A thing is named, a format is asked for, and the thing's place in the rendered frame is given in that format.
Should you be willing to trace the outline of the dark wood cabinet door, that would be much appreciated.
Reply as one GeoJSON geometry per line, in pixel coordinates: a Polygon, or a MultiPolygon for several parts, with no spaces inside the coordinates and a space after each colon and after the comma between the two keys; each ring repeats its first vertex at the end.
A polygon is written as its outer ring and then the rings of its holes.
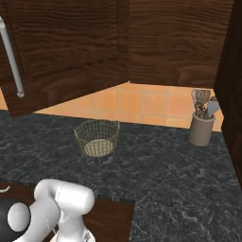
{"type": "Polygon", "coordinates": [[[129,79],[129,0],[0,0],[25,95],[0,38],[0,88],[11,117],[129,79]]]}

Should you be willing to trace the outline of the dark wood tall cabinet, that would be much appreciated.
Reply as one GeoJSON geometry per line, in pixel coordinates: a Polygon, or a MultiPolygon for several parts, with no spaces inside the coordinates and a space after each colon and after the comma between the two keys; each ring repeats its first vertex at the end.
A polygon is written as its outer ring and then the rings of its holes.
{"type": "Polygon", "coordinates": [[[224,140],[242,189],[242,0],[233,1],[214,91],[224,116],[224,140]]]}

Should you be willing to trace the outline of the grey utensil pot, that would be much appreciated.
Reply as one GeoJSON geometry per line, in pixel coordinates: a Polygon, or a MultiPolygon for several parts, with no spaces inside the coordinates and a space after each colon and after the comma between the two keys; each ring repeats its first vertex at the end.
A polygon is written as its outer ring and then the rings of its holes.
{"type": "Polygon", "coordinates": [[[210,142],[214,122],[214,116],[209,119],[201,119],[193,113],[188,141],[197,147],[207,146],[210,142]]]}

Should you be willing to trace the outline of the grey spatula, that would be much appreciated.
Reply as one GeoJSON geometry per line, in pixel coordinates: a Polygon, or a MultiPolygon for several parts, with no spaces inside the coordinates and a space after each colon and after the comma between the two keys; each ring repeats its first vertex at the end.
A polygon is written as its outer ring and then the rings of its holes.
{"type": "Polygon", "coordinates": [[[212,96],[207,105],[207,117],[212,118],[214,113],[220,109],[219,103],[215,96],[212,96]]]}

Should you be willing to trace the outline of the dark wood wall cabinet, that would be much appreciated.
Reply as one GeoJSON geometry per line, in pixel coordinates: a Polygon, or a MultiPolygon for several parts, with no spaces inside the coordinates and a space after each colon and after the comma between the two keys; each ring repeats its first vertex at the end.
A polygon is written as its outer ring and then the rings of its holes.
{"type": "Polygon", "coordinates": [[[130,0],[130,81],[214,86],[233,0],[130,0]]]}

